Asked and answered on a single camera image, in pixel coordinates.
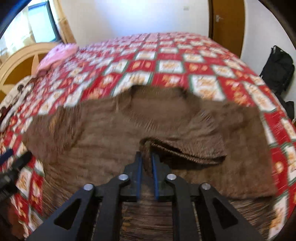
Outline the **brown knitted sweater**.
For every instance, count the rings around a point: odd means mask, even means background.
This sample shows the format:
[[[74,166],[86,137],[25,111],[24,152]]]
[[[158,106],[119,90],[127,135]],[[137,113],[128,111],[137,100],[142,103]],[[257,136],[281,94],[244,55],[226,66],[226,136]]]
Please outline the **brown knitted sweater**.
[[[171,206],[152,197],[152,153],[189,183],[208,182],[268,237],[275,214],[271,152],[255,106],[201,99],[180,87],[135,85],[37,115],[23,136],[44,165],[43,216],[86,183],[144,160],[142,199],[124,206],[121,240],[171,240]]]

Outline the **white patterned pillow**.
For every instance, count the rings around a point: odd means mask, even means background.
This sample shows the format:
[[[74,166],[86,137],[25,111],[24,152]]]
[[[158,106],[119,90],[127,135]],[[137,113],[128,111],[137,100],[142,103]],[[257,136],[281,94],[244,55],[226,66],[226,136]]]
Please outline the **white patterned pillow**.
[[[10,118],[34,87],[35,76],[27,76],[19,81],[1,102],[1,133],[7,128]]]

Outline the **cream round headboard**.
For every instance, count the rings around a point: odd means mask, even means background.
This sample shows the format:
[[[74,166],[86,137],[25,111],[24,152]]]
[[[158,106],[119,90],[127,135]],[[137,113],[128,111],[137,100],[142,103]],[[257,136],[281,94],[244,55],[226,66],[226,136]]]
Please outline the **cream round headboard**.
[[[40,61],[57,42],[36,43],[16,51],[1,65],[1,100],[23,78],[32,75]]]

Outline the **pink pillow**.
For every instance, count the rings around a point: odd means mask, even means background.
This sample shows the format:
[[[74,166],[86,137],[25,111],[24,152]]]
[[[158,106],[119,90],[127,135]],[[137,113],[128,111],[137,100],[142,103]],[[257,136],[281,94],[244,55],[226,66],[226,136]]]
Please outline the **pink pillow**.
[[[58,44],[37,65],[35,76],[45,75],[49,70],[55,69],[63,61],[74,55],[79,50],[77,44]]]

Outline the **red patchwork bear bedspread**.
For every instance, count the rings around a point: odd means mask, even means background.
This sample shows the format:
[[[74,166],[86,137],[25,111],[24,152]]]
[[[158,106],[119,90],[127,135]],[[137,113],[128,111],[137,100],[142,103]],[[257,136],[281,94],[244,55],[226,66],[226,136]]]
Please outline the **red patchwork bear bedspread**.
[[[29,151],[23,136],[35,116],[115,97],[135,85],[180,87],[201,99],[257,107],[276,187],[275,216],[264,240],[281,240],[295,210],[295,127],[264,81],[229,50],[197,34],[132,35],[79,48],[55,69],[35,77],[34,87],[1,133],[1,151],[15,152],[2,171]],[[20,172],[17,193],[5,204],[14,237],[25,240],[46,219],[44,180],[44,165],[33,155]]]

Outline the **beige patterned curtain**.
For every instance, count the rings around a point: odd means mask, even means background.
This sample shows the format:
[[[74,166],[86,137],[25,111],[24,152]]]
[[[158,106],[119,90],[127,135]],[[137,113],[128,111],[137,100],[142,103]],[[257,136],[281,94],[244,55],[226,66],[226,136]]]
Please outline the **beige patterned curtain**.
[[[52,8],[53,18],[57,26],[57,30],[61,36],[62,42],[65,44],[76,43],[68,19],[62,9],[61,1],[50,1],[50,6]]]

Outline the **window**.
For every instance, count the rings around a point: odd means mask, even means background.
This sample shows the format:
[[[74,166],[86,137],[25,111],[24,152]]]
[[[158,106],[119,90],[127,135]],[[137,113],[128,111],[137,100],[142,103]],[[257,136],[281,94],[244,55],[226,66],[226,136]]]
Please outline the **window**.
[[[49,1],[30,1],[1,36],[1,51],[15,52],[35,43],[61,42]]]

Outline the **black bag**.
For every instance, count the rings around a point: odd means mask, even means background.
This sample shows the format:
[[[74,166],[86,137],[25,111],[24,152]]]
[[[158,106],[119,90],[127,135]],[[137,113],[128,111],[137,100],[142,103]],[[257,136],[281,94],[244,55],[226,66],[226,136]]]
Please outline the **black bag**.
[[[290,54],[274,45],[259,76],[275,94],[281,95],[287,91],[294,71],[295,66]]]

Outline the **brown wooden door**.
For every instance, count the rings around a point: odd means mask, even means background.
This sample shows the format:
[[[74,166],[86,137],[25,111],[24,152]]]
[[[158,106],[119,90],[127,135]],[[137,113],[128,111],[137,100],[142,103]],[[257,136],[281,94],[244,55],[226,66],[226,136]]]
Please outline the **brown wooden door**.
[[[244,30],[244,0],[211,0],[209,37],[236,56],[241,56]]]

